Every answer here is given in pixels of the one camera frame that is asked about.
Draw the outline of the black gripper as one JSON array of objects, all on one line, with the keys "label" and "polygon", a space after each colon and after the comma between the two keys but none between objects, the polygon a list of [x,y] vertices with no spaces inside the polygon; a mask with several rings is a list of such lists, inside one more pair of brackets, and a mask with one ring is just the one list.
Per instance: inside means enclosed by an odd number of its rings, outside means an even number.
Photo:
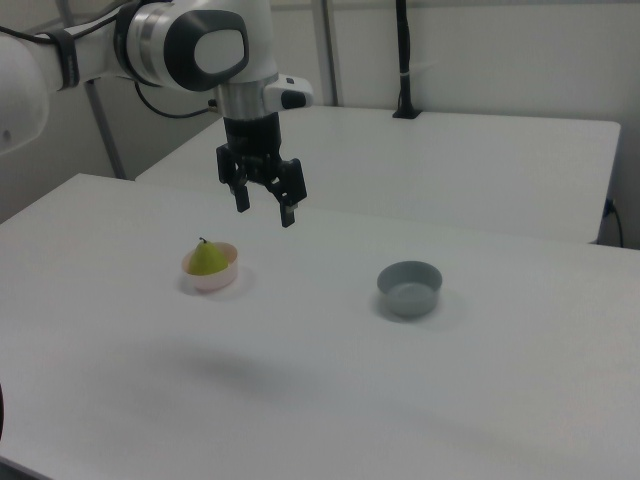
[{"label": "black gripper", "polygon": [[227,143],[216,150],[218,177],[229,187],[237,211],[250,208],[247,174],[270,175],[266,188],[279,203],[282,227],[290,227],[307,189],[300,160],[283,161],[280,156],[279,114],[252,120],[224,118],[223,123]]}]

